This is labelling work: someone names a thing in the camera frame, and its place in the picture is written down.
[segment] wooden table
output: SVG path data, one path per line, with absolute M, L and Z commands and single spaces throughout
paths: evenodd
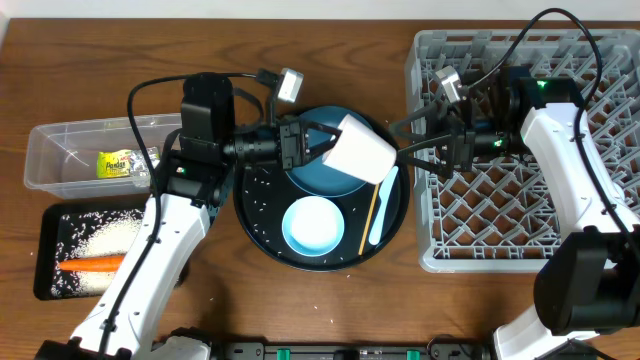
M 33 296 L 40 219 L 60 201 L 23 185 L 34 126 L 126 116 L 129 90 L 151 78 L 285 66 L 305 74 L 300 106 L 340 104 L 381 122 L 398 120 L 406 113 L 403 65 L 416 32 L 524 24 L 12 20 L 0 55 L 0 358 L 32 358 L 43 340 L 65 341 L 96 302 L 41 302 Z M 246 90 L 264 94 L 246 83 Z M 180 100 L 179 84 L 162 85 L 145 90 L 135 109 L 175 112 Z M 253 119 L 250 111 L 241 108 L 238 116 Z M 162 316 L 160 334 L 198 326 L 223 339 L 270 342 L 424 344 L 443 333 L 483 337 L 531 305 L 534 279 L 425 272 L 418 265 L 413 203 L 388 247 L 361 266 L 335 273 L 303 272 L 270 259 L 243 234 L 228 204 L 191 264 L 188 280 Z M 614 357 L 635 358 L 639 336 L 640 330 L 626 329 L 594 343 Z

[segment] white cylinder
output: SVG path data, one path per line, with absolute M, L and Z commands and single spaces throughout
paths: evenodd
M 342 134 L 322 163 L 370 184 L 381 183 L 396 162 L 396 149 L 351 115 L 338 129 Z

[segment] orange carrot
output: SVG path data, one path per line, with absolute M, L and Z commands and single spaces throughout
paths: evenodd
M 87 272 L 118 271 L 124 255 L 105 256 L 100 258 L 67 260 L 60 263 L 60 270 Z

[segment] yellow label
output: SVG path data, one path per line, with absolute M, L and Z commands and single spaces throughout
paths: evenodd
M 129 176 L 131 169 L 131 150 L 120 150 L 113 153 L 99 153 L 96 175 L 98 179 Z

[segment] white backdrop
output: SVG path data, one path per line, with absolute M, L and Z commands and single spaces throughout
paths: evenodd
M 554 6 L 640 20 L 640 0 L 0 0 L 8 17 L 62 18 L 530 19 Z

